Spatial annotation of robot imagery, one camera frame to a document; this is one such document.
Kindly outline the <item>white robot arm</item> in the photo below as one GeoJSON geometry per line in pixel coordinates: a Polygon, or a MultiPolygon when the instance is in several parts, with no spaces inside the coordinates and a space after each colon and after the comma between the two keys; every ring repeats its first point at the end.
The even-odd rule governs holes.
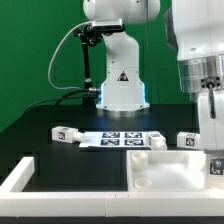
{"type": "MultiPolygon", "coordinates": [[[[125,26],[154,20],[160,0],[84,0],[83,9],[106,46],[107,77],[97,107],[112,113],[147,108],[139,45],[125,26]]],[[[224,0],[172,0],[166,31],[178,51],[181,89],[196,95],[202,150],[224,152],[224,0]]]]}

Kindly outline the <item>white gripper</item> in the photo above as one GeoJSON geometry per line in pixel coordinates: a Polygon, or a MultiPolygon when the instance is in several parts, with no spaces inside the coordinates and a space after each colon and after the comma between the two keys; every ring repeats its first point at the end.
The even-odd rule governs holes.
{"type": "Polygon", "coordinates": [[[211,117],[209,93],[198,96],[198,120],[202,150],[207,154],[224,152],[224,90],[214,92],[215,118],[211,117]]]}

